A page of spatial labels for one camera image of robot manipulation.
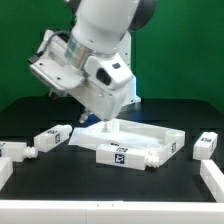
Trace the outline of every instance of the green backdrop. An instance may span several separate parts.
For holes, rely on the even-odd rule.
[[[0,0],[0,110],[48,89],[30,73],[48,27],[69,29],[63,0]],[[224,0],[158,0],[147,27],[133,35],[138,94],[206,100],[224,113]]]

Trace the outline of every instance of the white container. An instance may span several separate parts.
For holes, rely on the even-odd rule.
[[[216,133],[204,132],[194,145],[193,159],[209,159],[217,146],[217,139]]]
[[[48,152],[69,139],[69,134],[71,132],[72,127],[70,125],[56,125],[34,137],[34,147],[38,151]]]
[[[184,146],[185,132],[170,128],[113,119],[79,132],[77,144],[96,150],[101,144],[146,150],[159,157],[159,165]]]
[[[25,142],[0,142],[2,157],[10,157],[13,162],[22,162],[24,159],[37,158],[38,151],[34,147],[27,147]]]
[[[0,158],[0,190],[3,188],[9,177],[12,175],[12,159],[9,157]]]
[[[134,149],[114,145],[100,145],[96,162],[113,166],[145,170],[146,166],[159,167],[159,157],[149,155],[148,149]]]

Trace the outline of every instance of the white plastic block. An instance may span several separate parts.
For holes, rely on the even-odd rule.
[[[0,158],[0,190],[4,187],[5,183],[12,175],[13,166],[12,159],[8,157]]]
[[[185,132],[132,121],[113,119],[79,132],[77,144],[96,150],[100,145],[117,145],[147,151],[162,165],[184,146]]]
[[[217,139],[216,133],[204,132],[194,145],[193,159],[209,159],[217,146]]]
[[[69,139],[69,134],[71,132],[72,127],[70,125],[56,125],[34,137],[34,147],[38,151],[48,152]]]
[[[151,156],[148,149],[100,145],[96,150],[96,162],[113,166],[144,170],[146,166],[159,167],[159,157]]]
[[[10,157],[13,162],[22,162],[25,158],[37,158],[38,151],[27,147],[25,142],[0,142],[2,157]]]
[[[217,202],[224,202],[224,175],[212,160],[202,160],[200,175]]]

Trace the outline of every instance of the white plastic part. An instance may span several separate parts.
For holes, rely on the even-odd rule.
[[[223,224],[221,203],[0,201],[4,224]]]
[[[184,141],[184,131],[113,119],[80,131],[77,144],[92,150],[101,144],[146,150],[159,157],[162,165],[184,146]]]
[[[27,147],[25,142],[0,142],[2,157],[10,157],[13,162],[22,162],[24,159],[37,158],[38,151],[34,147]]]
[[[113,166],[145,170],[146,166],[159,167],[159,157],[151,156],[148,150],[100,145],[96,150],[96,162]]]
[[[41,152],[48,152],[57,145],[69,139],[72,132],[70,125],[56,125],[55,127],[34,137],[34,147]]]
[[[82,0],[72,34],[91,50],[115,54],[138,4],[139,0]]]
[[[200,175],[217,202],[224,202],[224,175],[213,160],[202,160]]]
[[[204,132],[194,145],[193,159],[209,159],[217,146],[217,139],[216,133]]]
[[[4,187],[5,183],[12,175],[13,166],[12,159],[9,157],[0,158],[0,190]]]

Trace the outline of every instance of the white block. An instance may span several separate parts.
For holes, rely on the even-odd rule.
[[[209,159],[217,146],[217,139],[216,133],[204,132],[194,145],[193,159]]]
[[[202,160],[200,175],[217,202],[224,202],[224,175],[212,160]]]
[[[69,134],[71,132],[72,127],[70,125],[56,125],[34,137],[34,147],[38,151],[48,152],[69,139]]]
[[[146,166],[159,167],[159,157],[149,155],[148,149],[104,144],[100,145],[96,150],[96,162],[138,170],[144,170]]]
[[[12,160],[8,157],[0,158],[0,190],[3,188],[13,172]]]
[[[37,158],[38,151],[27,147],[25,142],[0,142],[2,157],[10,157],[13,162],[22,162],[25,158]]]

